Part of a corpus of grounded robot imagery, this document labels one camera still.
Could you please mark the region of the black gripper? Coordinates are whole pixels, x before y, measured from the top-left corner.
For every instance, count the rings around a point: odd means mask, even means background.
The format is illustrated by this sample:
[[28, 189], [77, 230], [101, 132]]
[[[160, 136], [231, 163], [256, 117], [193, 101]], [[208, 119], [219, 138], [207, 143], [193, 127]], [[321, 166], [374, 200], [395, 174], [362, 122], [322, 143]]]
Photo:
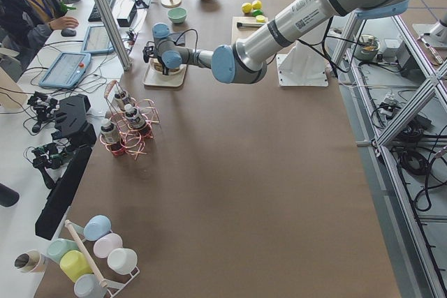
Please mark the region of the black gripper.
[[169, 67], [167, 67], [167, 65], [165, 65], [165, 64], [161, 64], [161, 66], [162, 66], [162, 69], [163, 69], [162, 74], [163, 75], [168, 75], [168, 71], [170, 70]]

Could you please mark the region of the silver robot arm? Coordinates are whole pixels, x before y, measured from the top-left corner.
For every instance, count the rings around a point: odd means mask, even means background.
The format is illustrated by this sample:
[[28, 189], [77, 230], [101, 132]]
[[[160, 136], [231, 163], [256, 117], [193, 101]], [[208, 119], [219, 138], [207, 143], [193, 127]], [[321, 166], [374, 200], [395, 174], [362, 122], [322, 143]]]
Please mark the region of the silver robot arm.
[[164, 23], [152, 28], [152, 54], [164, 70], [190, 64], [209, 68], [214, 78], [230, 84], [254, 84], [267, 72], [267, 59], [293, 44], [301, 36], [334, 16], [355, 13], [362, 19], [399, 15], [409, 0], [295, 0], [274, 19], [263, 24], [248, 38], [232, 45], [220, 45], [214, 51], [180, 47], [170, 37]]

